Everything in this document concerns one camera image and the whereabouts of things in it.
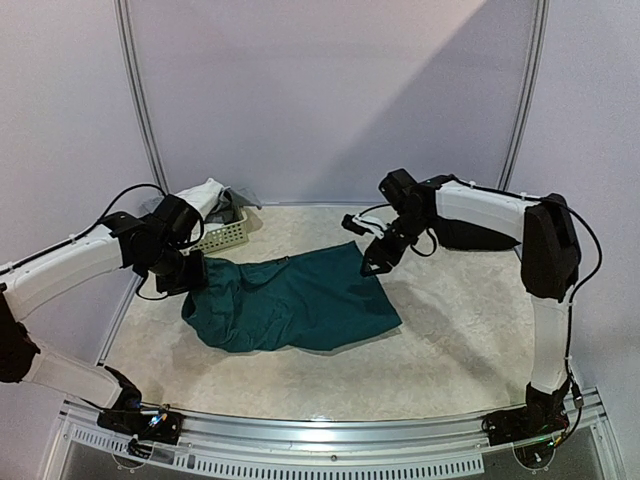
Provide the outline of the teal green garment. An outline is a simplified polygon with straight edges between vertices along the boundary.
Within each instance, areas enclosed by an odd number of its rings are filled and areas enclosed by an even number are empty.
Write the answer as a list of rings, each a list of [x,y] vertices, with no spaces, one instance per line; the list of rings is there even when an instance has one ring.
[[[182,319],[228,353],[283,347],[329,352],[378,337],[402,320],[353,242],[258,263],[208,258],[208,284],[189,292]]]

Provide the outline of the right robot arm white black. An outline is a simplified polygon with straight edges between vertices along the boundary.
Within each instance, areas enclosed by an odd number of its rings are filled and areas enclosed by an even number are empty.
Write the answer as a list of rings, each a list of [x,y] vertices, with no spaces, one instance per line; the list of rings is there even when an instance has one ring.
[[[530,387],[545,395],[568,383],[566,360],[570,294],[581,250],[566,200],[500,192],[453,175],[416,181],[406,170],[387,174],[379,189],[397,216],[385,222],[367,211],[347,215],[345,229],[370,233],[364,276],[386,274],[427,233],[443,248],[461,251],[521,249],[520,277],[534,308],[534,366]]]

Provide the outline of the black trousers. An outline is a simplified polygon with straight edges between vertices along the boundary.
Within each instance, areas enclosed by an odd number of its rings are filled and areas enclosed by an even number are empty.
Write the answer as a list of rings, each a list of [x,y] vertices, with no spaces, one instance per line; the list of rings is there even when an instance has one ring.
[[[439,218],[432,229],[439,245],[449,250],[499,252],[520,244],[508,235],[460,220]]]

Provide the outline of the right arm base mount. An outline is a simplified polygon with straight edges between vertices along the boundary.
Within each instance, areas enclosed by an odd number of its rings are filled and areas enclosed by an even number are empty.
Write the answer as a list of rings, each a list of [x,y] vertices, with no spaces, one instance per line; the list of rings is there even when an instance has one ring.
[[[583,407],[582,391],[572,378],[551,394],[529,384],[523,407],[485,415],[481,429],[491,446],[511,444],[514,457],[523,468],[544,470],[577,430]]]

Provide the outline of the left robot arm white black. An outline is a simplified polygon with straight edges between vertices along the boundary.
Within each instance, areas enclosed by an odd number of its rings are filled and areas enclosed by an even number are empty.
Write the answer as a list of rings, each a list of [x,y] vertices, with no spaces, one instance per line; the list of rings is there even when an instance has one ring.
[[[27,320],[60,298],[77,300],[90,283],[121,270],[153,277],[160,298],[206,283],[204,257],[194,230],[204,229],[207,201],[166,195],[141,217],[120,211],[1,270],[1,381],[32,383],[87,400],[108,410],[128,434],[148,426],[148,412],[131,397],[124,377],[38,341]]]

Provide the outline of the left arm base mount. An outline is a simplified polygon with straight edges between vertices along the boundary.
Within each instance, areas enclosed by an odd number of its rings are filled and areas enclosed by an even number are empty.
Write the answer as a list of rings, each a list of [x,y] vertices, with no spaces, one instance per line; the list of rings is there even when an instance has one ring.
[[[110,408],[101,410],[97,425],[128,435],[126,452],[140,459],[150,458],[154,443],[177,445],[185,416],[172,412],[169,406],[144,407],[140,390],[126,376],[111,367],[104,368],[118,381],[121,392]]]

